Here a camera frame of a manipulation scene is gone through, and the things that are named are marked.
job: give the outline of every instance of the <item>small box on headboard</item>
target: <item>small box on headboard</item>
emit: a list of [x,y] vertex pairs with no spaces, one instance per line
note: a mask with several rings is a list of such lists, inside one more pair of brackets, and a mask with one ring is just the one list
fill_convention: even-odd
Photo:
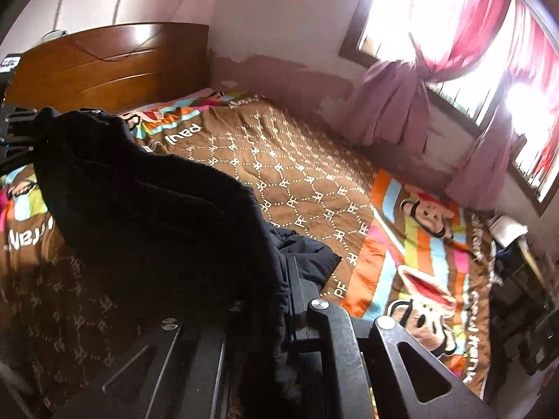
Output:
[[0,64],[0,96],[2,100],[4,100],[4,93],[8,88],[9,81],[12,79],[20,63],[21,55],[21,53],[9,53]]

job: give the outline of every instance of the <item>wire on headboard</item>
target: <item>wire on headboard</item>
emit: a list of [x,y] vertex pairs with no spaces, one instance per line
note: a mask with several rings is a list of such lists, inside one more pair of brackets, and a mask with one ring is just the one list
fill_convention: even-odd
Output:
[[78,46],[80,49],[82,49],[85,53],[90,54],[93,58],[96,58],[96,60],[99,61],[106,61],[107,63],[118,63],[119,61],[124,61],[126,60],[130,55],[135,54],[136,52],[138,52],[138,50],[140,49],[141,46],[143,46],[144,44],[146,44],[148,41],[152,40],[153,38],[155,38],[159,33],[161,33],[161,30],[155,32],[153,35],[151,35],[149,38],[147,38],[144,42],[142,42],[141,44],[138,44],[136,47],[134,47],[134,49],[127,53],[126,55],[124,55],[124,57],[121,58],[102,58],[99,55],[96,55],[95,53],[93,53],[87,46],[85,46],[84,44],[82,44],[81,41],[79,41],[76,38],[73,38],[72,41],[74,42],[74,44],[76,44],[76,46]]

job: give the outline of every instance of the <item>bed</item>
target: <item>bed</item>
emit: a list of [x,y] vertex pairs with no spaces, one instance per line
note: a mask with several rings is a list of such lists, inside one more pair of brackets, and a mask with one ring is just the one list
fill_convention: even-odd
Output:
[[[323,298],[360,318],[392,315],[481,396],[494,257],[483,221],[261,96],[209,89],[207,41],[208,27],[196,24],[76,33],[25,53],[5,101],[103,108],[146,151],[208,163],[250,185],[265,220],[342,258]],[[64,243],[31,165],[1,186],[1,322],[29,336],[21,371],[39,394],[34,411],[52,413],[160,317],[104,294]]]

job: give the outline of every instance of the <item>brown bedspread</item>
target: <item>brown bedspread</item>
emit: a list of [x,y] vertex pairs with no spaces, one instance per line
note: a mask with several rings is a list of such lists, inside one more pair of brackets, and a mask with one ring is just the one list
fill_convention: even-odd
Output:
[[[204,162],[250,185],[266,220],[324,241],[342,257],[336,272],[352,272],[373,221],[369,194],[376,170],[364,157],[258,98],[213,106],[151,132],[138,140],[147,151]],[[29,179],[32,166],[3,177],[2,187],[23,188]],[[0,232],[6,249],[0,323],[29,337],[27,359],[39,400],[34,411],[45,413],[64,406],[156,326],[165,305],[157,309],[158,298],[146,298],[145,310],[129,310],[119,298],[108,298],[63,242],[38,186],[32,190],[38,195],[29,199],[28,216],[19,219],[17,200],[30,191],[13,197],[16,212],[6,214]],[[332,299],[339,283],[335,276],[329,281]]]

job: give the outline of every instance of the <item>screw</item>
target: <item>screw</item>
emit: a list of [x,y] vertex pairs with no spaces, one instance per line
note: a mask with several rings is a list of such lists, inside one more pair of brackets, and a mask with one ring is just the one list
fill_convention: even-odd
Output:
[[235,301],[233,304],[231,304],[231,307],[229,307],[229,312],[238,313],[241,310],[242,310],[242,301]]
[[382,315],[377,318],[377,326],[386,330],[393,329],[393,327],[396,326],[396,320],[388,315]]
[[311,301],[311,307],[315,310],[324,310],[330,307],[330,303],[326,299],[317,298]]
[[174,331],[176,328],[178,328],[178,320],[176,318],[170,317],[161,321],[161,329],[163,331]]

